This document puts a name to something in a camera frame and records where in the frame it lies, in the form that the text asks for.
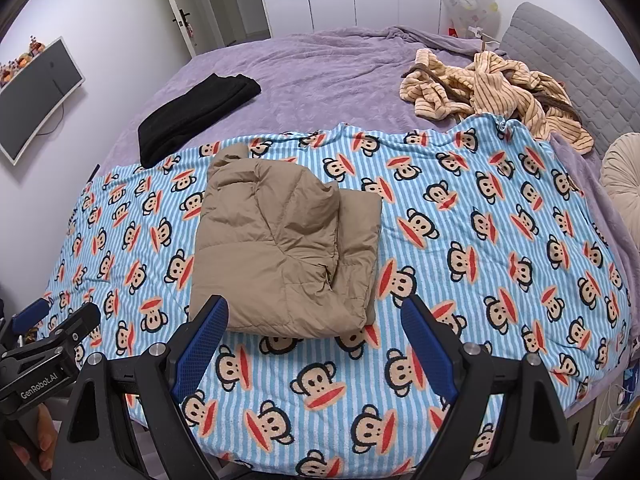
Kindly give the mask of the person's left hand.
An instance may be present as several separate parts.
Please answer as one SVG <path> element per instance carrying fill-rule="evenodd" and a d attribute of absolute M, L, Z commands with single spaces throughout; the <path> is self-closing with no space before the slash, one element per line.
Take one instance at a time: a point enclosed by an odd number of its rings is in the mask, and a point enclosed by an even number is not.
<path fill-rule="evenodd" d="M 53 467 L 58 430 L 47 405 L 38 404 L 17 422 L 26 432 L 26 446 L 10 442 L 12 450 L 23 466 L 37 466 L 41 472 L 48 474 Z"/>

